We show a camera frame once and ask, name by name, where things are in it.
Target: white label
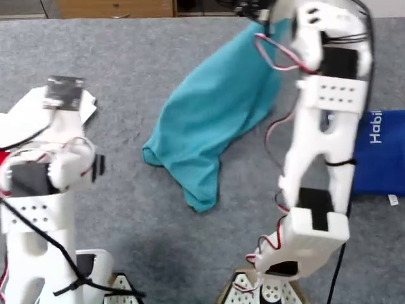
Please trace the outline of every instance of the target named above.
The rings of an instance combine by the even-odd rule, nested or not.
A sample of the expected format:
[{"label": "white label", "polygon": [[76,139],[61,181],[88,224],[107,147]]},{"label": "white label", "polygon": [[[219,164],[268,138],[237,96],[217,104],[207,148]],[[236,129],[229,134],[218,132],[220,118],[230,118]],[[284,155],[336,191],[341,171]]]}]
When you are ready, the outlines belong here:
[{"label": "white label", "polygon": [[398,200],[398,197],[396,195],[389,194],[388,199],[390,200],[391,206],[399,205],[399,200]]}]

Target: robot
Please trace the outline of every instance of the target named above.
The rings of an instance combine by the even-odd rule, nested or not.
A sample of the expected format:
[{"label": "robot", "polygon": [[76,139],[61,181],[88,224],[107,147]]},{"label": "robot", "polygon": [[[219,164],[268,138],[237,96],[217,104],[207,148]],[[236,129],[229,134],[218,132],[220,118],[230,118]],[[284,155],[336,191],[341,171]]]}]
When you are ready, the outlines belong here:
[{"label": "robot", "polygon": [[[262,38],[283,51],[271,40],[271,18],[279,17],[280,8],[292,13],[292,48],[300,62],[290,58],[302,72],[294,109],[276,122],[294,117],[292,144],[278,182],[284,204],[276,199],[285,215],[277,231],[260,236],[256,250],[246,256],[255,278],[236,273],[217,302],[221,304],[303,303],[291,282],[325,265],[350,236],[354,143],[359,118],[370,100],[374,71],[371,15],[357,0],[242,1],[237,12],[263,24],[266,37]],[[321,128],[325,113],[333,115],[326,130]],[[328,166],[328,191],[300,187],[318,155]]]},{"label": "robot", "polygon": [[[90,187],[105,168],[104,156],[82,128],[83,88],[83,79],[50,77],[42,100],[32,101],[45,127],[1,149],[9,151],[0,166],[1,230],[7,246],[1,287],[8,274],[4,302],[142,303],[144,293],[125,275],[113,274],[111,254],[75,247],[73,195]],[[44,279],[39,297],[38,278]]]},{"label": "robot", "polygon": [[[373,78],[371,16],[359,0],[246,0],[237,11],[262,23],[271,43],[271,23],[279,12],[293,14],[292,47],[299,56],[290,57],[302,77],[296,106],[286,117],[295,115],[279,179],[285,200],[279,207],[285,215],[277,231],[261,236],[254,253],[246,256],[255,280],[235,275],[220,303],[299,304],[291,282],[316,272],[349,239],[352,155]],[[104,173],[104,157],[84,136],[78,113],[83,86],[83,79],[51,77],[39,101],[39,120],[46,125],[0,149],[10,152],[0,166],[8,258],[0,289],[8,272],[1,294],[7,303],[33,303],[34,280],[43,278],[42,304],[142,304],[144,293],[124,275],[113,274],[108,252],[75,248],[73,194]],[[325,112],[333,113],[333,121],[321,130]],[[328,165],[328,191],[300,187],[317,155],[324,155]],[[47,241],[46,249],[38,237]]]}]

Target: gray carpet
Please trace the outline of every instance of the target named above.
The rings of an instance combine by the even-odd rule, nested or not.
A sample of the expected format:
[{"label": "gray carpet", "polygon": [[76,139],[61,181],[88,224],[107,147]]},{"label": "gray carpet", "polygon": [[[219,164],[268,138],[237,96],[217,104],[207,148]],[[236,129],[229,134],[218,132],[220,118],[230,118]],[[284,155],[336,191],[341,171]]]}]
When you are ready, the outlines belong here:
[{"label": "gray carpet", "polygon": [[[372,108],[403,108],[405,19],[376,23]],[[0,23],[0,111],[50,74],[85,77],[98,98],[87,135],[107,154],[108,174],[77,196],[78,248],[112,252],[115,269],[148,293],[148,304],[212,304],[232,270],[245,265],[257,237],[273,232],[280,216],[271,203],[279,172],[262,142],[268,121],[291,106],[292,82],[285,82],[268,121],[223,155],[220,202],[212,211],[195,214],[168,172],[141,160],[141,147],[172,90],[246,25],[240,18]],[[288,148],[289,132],[274,134],[277,157]],[[322,172],[315,169],[306,182],[322,184]],[[356,200],[334,303],[405,303],[401,203],[393,208],[387,198]],[[326,302],[334,266],[335,257],[301,280],[313,303]]]}]

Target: blue cloth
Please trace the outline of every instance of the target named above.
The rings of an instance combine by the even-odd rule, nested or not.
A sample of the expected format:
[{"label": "blue cloth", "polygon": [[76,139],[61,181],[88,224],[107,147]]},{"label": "blue cloth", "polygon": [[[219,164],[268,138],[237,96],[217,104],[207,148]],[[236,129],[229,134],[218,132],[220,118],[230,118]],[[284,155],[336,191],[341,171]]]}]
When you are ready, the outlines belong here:
[{"label": "blue cloth", "polygon": [[353,194],[405,195],[405,110],[366,112],[354,157]]},{"label": "blue cloth", "polygon": [[[276,23],[272,38],[280,40],[288,24]],[[180,84],[142,149],[144,161],[164,166],[197,212],[217,202],[221,153],[264,119],[279,91],[280,74],[254,47],[257,32],[263,27],[250,24]],[[274,48],[265,48],[274,58]]]}]

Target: wooden cabinet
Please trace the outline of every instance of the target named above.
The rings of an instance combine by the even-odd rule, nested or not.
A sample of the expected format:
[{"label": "wooden cabinet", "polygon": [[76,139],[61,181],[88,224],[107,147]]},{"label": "wooden cabinet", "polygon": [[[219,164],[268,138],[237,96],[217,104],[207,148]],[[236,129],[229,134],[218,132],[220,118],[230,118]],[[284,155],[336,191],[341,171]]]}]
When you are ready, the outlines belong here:
[{"label": "wooden cabinet", "polygon": [[173,17],[173,0],[58,0],[62,18]]}]

